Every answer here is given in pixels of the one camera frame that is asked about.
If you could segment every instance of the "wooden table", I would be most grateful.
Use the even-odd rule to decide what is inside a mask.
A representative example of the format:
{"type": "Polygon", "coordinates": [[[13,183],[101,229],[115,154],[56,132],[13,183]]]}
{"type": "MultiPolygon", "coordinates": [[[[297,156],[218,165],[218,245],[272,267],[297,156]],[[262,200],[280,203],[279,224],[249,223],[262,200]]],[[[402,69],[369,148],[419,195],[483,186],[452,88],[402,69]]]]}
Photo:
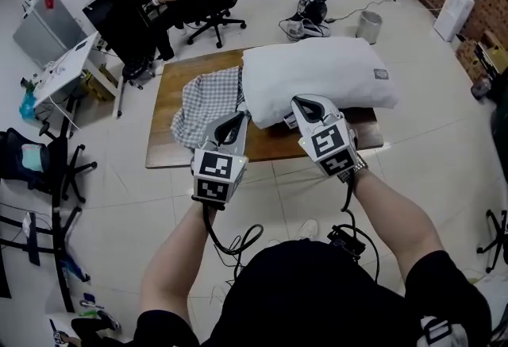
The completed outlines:
{"type": "MultiPolygon", "coordinates": [[[[152,128],[146,153],[146,168],[177,168],[189,166],[191,151],[175,142],[171,133],[173,116],[182,106],[182,89],[196,76],[242,64],[244,49],[212,53],[167,64],[160,81],[152,128]]],[[[351,108],[342,110],[356,131],[358,149],[383,146],[373,109],[351,108]]],[[[280,123],[267,129],[248,125],[245,155],[250,162],[282,160],[306,156],[298,145],[301,135],[297,129],[288,129],[280,123]]]]}

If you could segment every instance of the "black and white marker cube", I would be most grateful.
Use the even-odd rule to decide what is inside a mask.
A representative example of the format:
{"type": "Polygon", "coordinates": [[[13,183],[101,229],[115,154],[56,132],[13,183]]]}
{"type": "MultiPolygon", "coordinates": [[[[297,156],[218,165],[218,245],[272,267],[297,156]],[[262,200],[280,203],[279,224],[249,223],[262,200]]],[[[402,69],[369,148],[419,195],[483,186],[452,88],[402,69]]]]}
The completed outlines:
{"type": "Polygon", "coordinates": [[[244,175],[248,158],[196,149],[194,152],[194,196],[227,203],[244,175]]]}
{"type": "Polygon", "coordinates": [[[331,125],[318,127],[311,136],[300,138],[298,143],[327,176],[347,171],[358,162],[344,117],[331,125]]]}

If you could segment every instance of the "black shirt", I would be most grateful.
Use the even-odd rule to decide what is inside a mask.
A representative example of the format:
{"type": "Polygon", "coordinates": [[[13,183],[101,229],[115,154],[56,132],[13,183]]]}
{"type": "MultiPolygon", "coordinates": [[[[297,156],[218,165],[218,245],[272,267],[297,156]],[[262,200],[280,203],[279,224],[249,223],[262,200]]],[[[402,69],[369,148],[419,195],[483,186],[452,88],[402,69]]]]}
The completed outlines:
{"type": "MultiPolygon", "coordinates": [[[[416,345],[424,316],[461,324],[470,347],[485,346],[490,338],[485,298],[444,251],[413,266],[403,298],[377,285],[341,249],[288,241],[245,267],[203,345],[416,345]]],[[[154,310],[139,317],[134,345],[199,343],[180,317],[154,310]]]]}

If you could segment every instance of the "black pants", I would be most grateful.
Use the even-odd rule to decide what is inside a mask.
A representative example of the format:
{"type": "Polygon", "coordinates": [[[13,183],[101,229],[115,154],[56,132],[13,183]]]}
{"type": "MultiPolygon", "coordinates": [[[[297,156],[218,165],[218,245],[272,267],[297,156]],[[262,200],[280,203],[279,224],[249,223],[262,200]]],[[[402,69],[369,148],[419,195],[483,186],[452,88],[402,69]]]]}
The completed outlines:
{"type": "Polygon", "coordinates": [[[111,322],[100,318],[75,318],[71,322],[72,329],[81,339],[82,347],[116,346],[122,345],[113,338],[100,338],[97,334],[99,330],[109,329],[111,322]]]}
{"type": "Polygon", "coordinates": [[[187,8],[186,0],[169,2],[166,9],[152,22],[153,36],[163,60],[170,60],[175,55],[167,31],[172,26],[183,29],[182,18],[187,8]]]}

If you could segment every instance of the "plaid fabric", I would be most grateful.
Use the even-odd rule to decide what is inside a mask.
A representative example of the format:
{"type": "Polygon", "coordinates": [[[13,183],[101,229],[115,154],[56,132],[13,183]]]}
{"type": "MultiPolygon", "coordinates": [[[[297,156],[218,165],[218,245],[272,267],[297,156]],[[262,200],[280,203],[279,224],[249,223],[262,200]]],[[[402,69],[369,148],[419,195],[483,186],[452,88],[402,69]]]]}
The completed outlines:
{"type": "Polygon", "coordinates": [[[175,141],[197,148],[209,122],[237,108],[240,68],[238,66],[200,75],[183,88],[183,107],[173,117],[175,141]]]}

